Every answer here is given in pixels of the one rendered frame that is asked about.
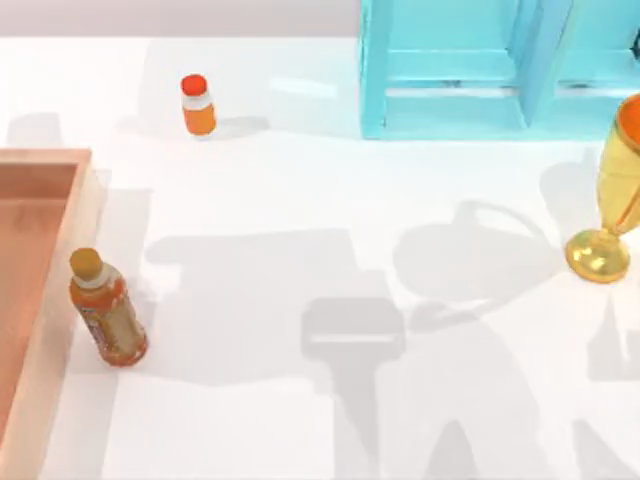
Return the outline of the salmon-coloured shallow box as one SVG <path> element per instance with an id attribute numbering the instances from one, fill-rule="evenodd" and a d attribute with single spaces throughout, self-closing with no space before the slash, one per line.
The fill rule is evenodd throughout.
<path id="1" fill-rule="evenodd" d="M 67 261 L 100 197 L 88 149 L 0 148 L 0 477 L 45 456 L 75 322 Z"/>

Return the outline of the orange bottle with tan cap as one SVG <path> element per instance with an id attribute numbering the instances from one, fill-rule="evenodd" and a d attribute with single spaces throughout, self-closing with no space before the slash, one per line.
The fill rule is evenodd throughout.
<path id="1" fill-rule="evenodd" d="M 69 295 L 84 320 L 102 359 L 115 367 L 136 364 L 148 338 L 138 321 L 121 272 L 93 248 L 78 248 L 69 259 Z"/>

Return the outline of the light blue rack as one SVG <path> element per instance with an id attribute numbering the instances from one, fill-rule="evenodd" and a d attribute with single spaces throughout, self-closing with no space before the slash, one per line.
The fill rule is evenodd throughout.
<path id="1" fill-rule="evenodd" d="M 640 91 L 640 0 L 361 0 L 361 133 L 598 140 Z"/>

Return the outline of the gold trophy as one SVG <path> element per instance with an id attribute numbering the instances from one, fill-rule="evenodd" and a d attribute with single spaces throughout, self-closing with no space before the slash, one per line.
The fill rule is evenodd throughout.
<path id="1" fill-rule="evenodd" d="M 600 226 L 576 233 L 565 245 L 568 266 L 595 283 L 627 273 L 631 257 L 621 237 L 640 227 L 640 93 L 618 107 L 605 141 L 596 182 Z"/>

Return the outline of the small orange red-capped bottle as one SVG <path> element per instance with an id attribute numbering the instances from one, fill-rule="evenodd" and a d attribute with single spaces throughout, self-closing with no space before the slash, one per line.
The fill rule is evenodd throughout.
<path id="1" fill-rule="evenodd" d="M 189 74 L 180 82 L 182 111 L 187 131 L 194 136 L 207 136 L 216 128 L 216 114 L 204 76 Z"/>

